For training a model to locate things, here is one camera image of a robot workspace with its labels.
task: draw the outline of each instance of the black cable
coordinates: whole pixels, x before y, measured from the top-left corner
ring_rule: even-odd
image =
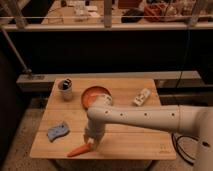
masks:
[[[164,14],[163,14],[164,17],[166,16],[166,13],[167,13],[168,8],[170,7],[171,3],[172,3],[172,0],[169,0],[168,5],[167,5],[167,7],[166,7],[166,10],[165,10],[165,12],[164,12]]]
[[[193,139],[195,141],[198,141],[197,138],[195,137],[191,137],[191,136],[179,136],[176,138],[176,136],[172,133],[171,134],[171,137],[172,137],[172,143],[173,143],[173,146],[175,148],[175,151],[178,153],[178,155],[186,162],[188,163],[189,165],[193,166],[194,165],[194,161],[195,161],[195,158],[190,156],[188,153],[186,153],[184,151],[184,149],[181,147],[181,145],[179,144],[179,141],[182,139],[182,138],[190,138],[190,139]]]
[[[191,42],[191,33],[190,33],[190,30],[187,29],[186,50],[185,50],[185,54],[184,54],[184,56],[183,56],[183,64],[182,64],[182,66],[181,66],[181,73],[180,73],[180,76],[179,76],[178,81],[176,82],[175,89],[178,88],[178,86],[179,86],[179,84],[180,84],[180,80],[182,79],[183,69],[184,69],[184,67],[185,67],[186,59],[187,59],[187,56],[188,56],[188,53],[189,53],[190,42]]]

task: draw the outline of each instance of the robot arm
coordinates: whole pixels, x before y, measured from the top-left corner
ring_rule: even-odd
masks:
[[[189,106],[113,107],[112,98],[102,94],[88,109],[88,138],[99,143],[105,124],[125,124],[168,132],[178,132],[199,138],[195,170],[213,168],[213,109]]]

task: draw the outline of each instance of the tiled floor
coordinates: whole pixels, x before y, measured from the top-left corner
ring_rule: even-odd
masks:
[[[14,141],[2,168],[2,171],[55,171],[57,170],[50,161],[31,159],[30,148],[41,120],[43,109],[29,108],[23,116]],[[195,151],[195,143],[187,140],[183,143],[190,153]],[[144,161],[58,161],[70,171],[141,171],[149,162]],[[193,168],[177,156],[174,161],[159,161],[153,171],[191,171]]]

